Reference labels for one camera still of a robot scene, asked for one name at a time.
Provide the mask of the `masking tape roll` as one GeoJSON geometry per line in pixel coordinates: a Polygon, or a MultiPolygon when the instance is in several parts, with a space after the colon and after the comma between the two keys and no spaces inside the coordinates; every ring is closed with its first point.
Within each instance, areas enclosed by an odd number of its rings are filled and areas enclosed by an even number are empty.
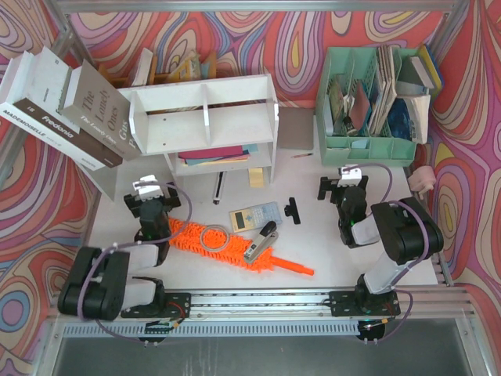
{"type": "Polygon", "coordinates": [[[230,241],[230,233],[220,225],[209,225],[202,229],[200,233],[201,247],[211,253],[223,251],[230,241]]]}

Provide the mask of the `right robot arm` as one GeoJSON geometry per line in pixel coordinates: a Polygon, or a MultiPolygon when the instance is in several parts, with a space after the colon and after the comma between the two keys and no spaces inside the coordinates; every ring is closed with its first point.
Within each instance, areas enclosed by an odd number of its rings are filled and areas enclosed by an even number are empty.
{"type": "Polygon", "coordinates": [[[441,230],[415,197],[380,202],[367,214],[364,175],[355,185],[322,177],[318,200],[330,194],[337,208],[341,240],[350,249],[381,242],[377,262],[360,275],[352,290],[331,291],[323,305],[332,316],[397,316],[400,314],[395,285],[419,262],[440,252],[441,230]]]}

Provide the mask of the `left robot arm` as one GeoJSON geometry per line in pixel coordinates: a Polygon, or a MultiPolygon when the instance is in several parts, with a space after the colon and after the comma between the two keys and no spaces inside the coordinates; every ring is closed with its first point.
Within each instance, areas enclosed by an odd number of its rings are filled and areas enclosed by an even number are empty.
{"type": "Polygon", "coordinates": [[[174,231],[168,213],[181,205],[177,187],[167,183],[168,195],[149,177],[135,183],[136,194],[124,202],[140,229],[134,241],[106,252],[82,247],[64,283],[57,302],[60,313],[84,320],[115,320],[130,310],[135,317],[160,314],[165,298],[163,284],[152,277],[135,277],[143,269],[160,266],[167,258],[174,231]]]}

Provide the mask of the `orange microfiber duster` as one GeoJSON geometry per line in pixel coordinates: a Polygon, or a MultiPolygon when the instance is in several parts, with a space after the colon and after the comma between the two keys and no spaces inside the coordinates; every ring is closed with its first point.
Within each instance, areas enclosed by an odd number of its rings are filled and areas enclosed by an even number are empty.
{"type": "Polygon", "coordinates": [[[315,271],[302,264],[287,261],[282,258],[275,257],[272,252],[273,248],[268,247],[258,256],[257,260],[252,264],[248,264],[243,259],[243,254],[251,245],[252,240],[245,239],[239,235],[231,234],[229,242],[221,251],[208,251],[200,242],[200,235],[205,230],[206,226],[199,223],[190,222],[187,227],[177,236],[169,241],[170,245],[181,250],[190,251],[206,258],[214,259],[219,262],[225,262],[232,266],[238,266],[242,269],[247,269],[253,272],[260,273],[266,270],[273,270],[275,267],[286,269],[291,272],[313,276],[315,271]]]}

